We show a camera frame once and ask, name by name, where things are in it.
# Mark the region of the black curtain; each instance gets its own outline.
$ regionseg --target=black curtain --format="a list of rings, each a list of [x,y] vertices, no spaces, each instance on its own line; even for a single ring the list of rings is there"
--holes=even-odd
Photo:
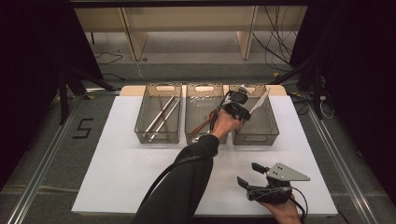
[[[329,63],[326,89],[337,115],[396,204],[395,22],[396,5],[390,1],[357,4]]]
[[[2,188],[29,148],[64,67],[72,64],[97,78],[102,74],[74,9],[65,4],[2,1],[0,31]]]

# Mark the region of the black sleeve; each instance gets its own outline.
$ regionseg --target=black sleeve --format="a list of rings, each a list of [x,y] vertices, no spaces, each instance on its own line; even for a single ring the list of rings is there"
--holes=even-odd
[[[175,162],[190,157],[204,156],[207,159],[187,162],[173,169],[137,210],[132,223],[189,223],[204,195],[218,147],[219,139],[211,134],[184,147]]]

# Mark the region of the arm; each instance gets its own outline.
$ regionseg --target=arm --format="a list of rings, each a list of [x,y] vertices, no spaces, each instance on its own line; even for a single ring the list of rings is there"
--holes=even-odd
[[[133,223],[188,223],[204,195],[213,168],[213,157],[218,154],[219,139],[241,124],[241,121],[220,110],[212,134],[184,147],[175,162],[194,156],[206,159],[187,162],[170,171],[137,210]]]

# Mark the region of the silver tube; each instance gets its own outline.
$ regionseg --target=silver tube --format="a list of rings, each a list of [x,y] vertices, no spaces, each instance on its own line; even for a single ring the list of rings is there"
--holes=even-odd
[[[168,108],[168,106],[172,103],[172,101],[175,99],[175,96],[172,96],[171,99],[169,99],[168,103],[166,103],[166,105],[161,109],[160,113],[157,115],[157,117],[155,117],[155,119],[150,123],[150,125],[148,126],[148,128],[146,129],[145,133],[143,134],[143,136],[146,136],[146,133],[149,132],[155,125],[155,123],[157,123],[158,119],[160,118],[160,116],[163,114],[163,111],[166,110],[166,108]]]
[[[161,129],[161,127],[162,127],[162,126],[165,124],[165,122],[169,119],[169,117],[171,116],[172,112],[175,110],[175,108],[176,108],[176,106],[177,106],[177,104],[178,104],[179,102],[180,102],[180,100],[177,100],[177,102],[175,103],[175,105],[172,107],[171,111],[169,111],[169,114],[166,115],[164,121],[160,124],[160,126],[159,126],[159,127],[157,128],[157,130],[155,131],[156,133]],[[155,135],[156,135],[156,134],[152,135],[151,138],[150,138],[148,141],[151,142],[152,139],[155,138]]]

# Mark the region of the metal mesh basket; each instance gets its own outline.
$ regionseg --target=metal mesh basket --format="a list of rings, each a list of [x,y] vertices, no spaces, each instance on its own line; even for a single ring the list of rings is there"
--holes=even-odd
[[[142,144],[179,142],[181,84],[146,86],[134,132]]]
[[[230,85],[230,90],[234,91],[240,85]],[[250,110],[266,92],[264,84],[245,85],[251,91],[244,107]],[[270,101],[265,100],[264,104],[257,108],[251,115],[242,129],[237,133],[233,132],[233,144],[236,146],[271,146],[277,136],[279,129],[271,107]]]
[[[223,85],[219,83],[189,83],[186,91],[185,134],[187,144],[195,142],[200,136],[209,133],[210,121],[200,131],[192,133],[207,120],[211,111],[216,109],[224,96]],[[222,144],[227,136],[220,139]]]

